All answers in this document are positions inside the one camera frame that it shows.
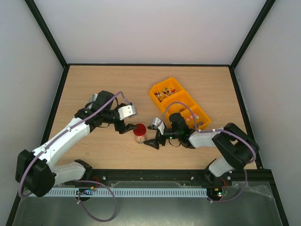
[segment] light wood surface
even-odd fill
[[[65,127],[90,96],[101,90],[123,91],[137,108],[138,115],[126,123],[148,126],[161,111],[148,96],[151,87],[175,77],[211,118],[208,129],[233,122],[245,130],[242,115],[227,67],[156,67],[156,66],[71,66],[57,109],[50,137]],[[147,138],[155,131],[148,130]],[[76,143],[57,164],[82,159],[95,169],[204,169],[221,154],[214,147],[186,149],[168,142],[159,150],[137,144],[132,131],[120,135],[114,126],[96,128]],[[255,169],[254,163],[247,169]]]

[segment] jar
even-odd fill
[[[143,124],[136,124],[136,126],[138,126],[138,128],[133,130],[133,133],[135,134],[135,141],[139,144],[143,144],[146,140],[146,127]]]

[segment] orange tray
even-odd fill
[[[156,97],[155,93],[162,93],[162,91],[165,91],[166,89],[171,90],[172,88],[176,89],[176,93],[164,98],[160,102]],[[205,114],[203,109],[200,108],[200,106],[191,98],[188,92],[184,90],[184,88],[178,83],[178,81],[175,78],[169,78],[154,85],[149,91],[149,95],[155,102],[155,104],[158,106],[160,111],[163,113],[166,107],[172,102],[180,101],[183,104],[186,104],[192,110],[192,112],[198,116],[198,119],[196,119],[197,125],[203,122],[203,125],[200,125],[198,129],[205,129],[211,122],[211,119]],[[193,119],[190,119],[191,113],[186,107],[184,107],[181,104],[173,104],[172,106],[170,106],[166,113],[165,120],[169,121],[169,116],[177,112],[181,113],[181,116],[186,120],[186,123],[189,126],[189,128],[193,129],[194,121]]]

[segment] black frame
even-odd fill
[[[252,131],[252,127],[249,121],[249,117],[246,111],[246,106],[244,103],[244,100],[242,98],[242,94],[241,94],[241,90],[239,88],[239,84],[237,81],[237,77],[235,75],[235,68],[237,67],[240,59],[242,58],[243,54],[245,53],[245,51],[247,50],[248,46],[250,45],[253,37],[255,36],[255,34],[257,33],[257,31],[259,30],[262,22],[264,21],[265,17],[267,16],[267,14],[269,13],[270,9],[272,8],[274,2],[276,0],[266,0],[264,6],[262,7],[259,15],[257,16],[253,26],[251,27],[251,30],[249,31],[248,35],[246,36],[242,46],[240,47],[237,55],[235,56],[233,62],[231,65],[197,65],[197,64],[193,64],[193,65],[186,65],[186,64],[178,64],[178,65],[174,65],[174,64],[68,64],[66,62],[66,60],[64,59],[58,45],[56,44],[56,41],[54,40],[50,30],[48,29],[38,7],[36,6],[34,0],[24,0],[28,6],[28,8],[30,9],[30,11],[32,12],[34,18],[36,19],[38,25],[40,26],[41,30],[43,31],[46,39],[48,40],[52,50],[54,51],[55,55],[57,56],[59,62],[61,63],[62,67],[63,67],[63,73],[61,76],[61,80],[55,95],[55,99],[54,102],[52,104],[52,108],[49,114],[49,118],[45,127],[45,131],[43,134],[43,138],[41,141],[41,144],[45,143],[46,141],[48,141],[49,139],[49,135],[50,135],[50,131],[52,129],[52,125],[55,119],[55,115],[56,115],[56,111],[60,102],[60,98],[63,92],[63,88],[64,88],[64,84],[68,75],[68,71],[71,65],[101,65],[101,66],[222,66],[222,67],[228,67],[230,74],[231,74],[231,78],[232,78],[232,82],[233,82],[233,86],[237,95],[237,99],[238,99],[238,103],[239,103],[239,107],[243,116],[243,120],[245,123],[245,127],[246,127],[246,131],[247,134],[250,135],[252,138],[254,138],[254,134]],[[277,208],[278,208],[278,212],[282,221],[283,225],[289,225],[288,224],[288,220],[286,218],[285,215],[285,211],[283,209],[281,200],[280,200],[280,196],[276,187],[276,183],[274,180],[274,177],[272,175],[271,170],[269,169],[264,169],[263,165],[262,165],[262,161],[260,158],[259,153],[257,153],[256,156],[256,166],[259,169],[253,169],[253,170],[247,170],[248,173],[248,181],[268,181],[273,193],[273,196],[276,200],[276,204],[277,204]],[[135,175],[137,175],[137,173],[139,173],[139,178],[137,178],[137,180],[140,180],[141,174],[146,174],[148,175],[147,178],[149,180],[156,180],[155,175],[161,174],[162,178],[166,177],[166,178],[171,178],[171,175],[173,178],[176,178],[176,180],[180,181],[180,180],[187,180],[187,183],[191,182],[190,181],[190,177],[191,175],[196,175],[197,173],[199,173],[202,170],[114,170],[114,169],[95,169],[95,172],[98,172],[100,174],[103,175],[110,175],[110,178],[112,180],[114,180],[113,178],[116,178],[116,180],[119,180],[121,178],[123,179],[130,179],[130,180],[135,180]],[[232,175],[232,180],[233,181],[244,181],[245,180],[245,176],[243,172],[233,172]],[[18,209],[18,205],[20,203],[21,198],[17,195],[15,202],[13,204],[13,207],[11,209],[10,215],[8,217],[8,221],[7,221],[7,226],[10,226],[13,224],[13,221],[15,219],[16,216],[16,211]]]

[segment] perforated metal strip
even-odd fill
[[[111,188],[111,190],[116,197],[207,197],[205,188]],[[74,197],[78,194],[79,188],[52,188],[44,197]],[[105,188],[98,188],[95,192],[86,192],[82,196],[111,197],[111,193]]]

